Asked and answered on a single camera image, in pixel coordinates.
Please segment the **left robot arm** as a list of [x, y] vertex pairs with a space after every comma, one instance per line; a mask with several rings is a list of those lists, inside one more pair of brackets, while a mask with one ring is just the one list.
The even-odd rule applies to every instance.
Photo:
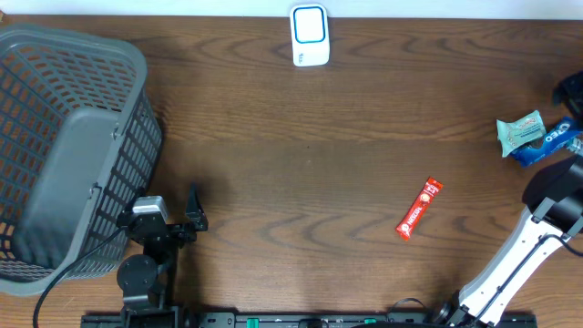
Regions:
[[124, 328], [190, 328], [197, 319], [173, 303], [179, 250], [209, 227], [198, 191], [191, 185], [183, 223], [169, 223], [160, 196], [139, 196], [118, 218], [118, 227], [142, 246], [142, 252], [126, 258], [118, 267], [117, 283], [123, 292], [120, 313]]

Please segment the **blue liquid bottle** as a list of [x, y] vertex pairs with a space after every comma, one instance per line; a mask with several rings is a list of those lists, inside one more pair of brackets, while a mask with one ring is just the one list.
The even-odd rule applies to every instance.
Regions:
[[566, 149], [571, 151], [573, 154], [582, 157], [583, 156], [583, 141], [581, 138], [573, 138], [566, 145]]

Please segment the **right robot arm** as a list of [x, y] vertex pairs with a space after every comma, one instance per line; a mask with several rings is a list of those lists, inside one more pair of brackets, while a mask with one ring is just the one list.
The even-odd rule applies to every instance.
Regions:
[[528, 167], [561, 149], [572, 152], [540, 170], [522, 196], [525, 208], [517, 226], [490, 263], [450, 302], [433, 312], [429, 323], [445, 327], [497, 327], [509, 301], [554, 251], [582, 232], [582, 75], [560, 80], [553, 89], [554, 105], [568, 116], [537, 138], [515, 142], [510, 127], [498, 123], [506, 154]]

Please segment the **red snack stick packet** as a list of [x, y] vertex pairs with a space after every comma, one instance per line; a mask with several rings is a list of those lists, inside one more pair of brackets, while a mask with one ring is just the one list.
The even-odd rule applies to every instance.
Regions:
[[443, 183], [432, 177], [428, 178], [409, 211], [407, 211], [402, 221], [395, 228], [395, 231], [403, 240], [410, 240], [414, 228], [443, 187]]

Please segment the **mint green snack packet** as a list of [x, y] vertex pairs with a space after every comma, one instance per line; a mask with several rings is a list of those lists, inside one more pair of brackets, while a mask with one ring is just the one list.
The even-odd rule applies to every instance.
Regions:
[[547, 131], [538, 110], [514, 122], [496, 121], [497, 139], [501, 144], [502, 157], [514, 150], [543, 137]]

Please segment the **blue Oreo packet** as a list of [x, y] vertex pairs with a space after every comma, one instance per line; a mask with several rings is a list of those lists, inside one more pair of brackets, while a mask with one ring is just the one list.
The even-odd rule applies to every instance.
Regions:
[[582, 137], [582, 125], [573, 118], [563, 117], [547, 134], [514, 150], [510, 156], [528, 167], [553, 153], [566, 149], [573, 138]]

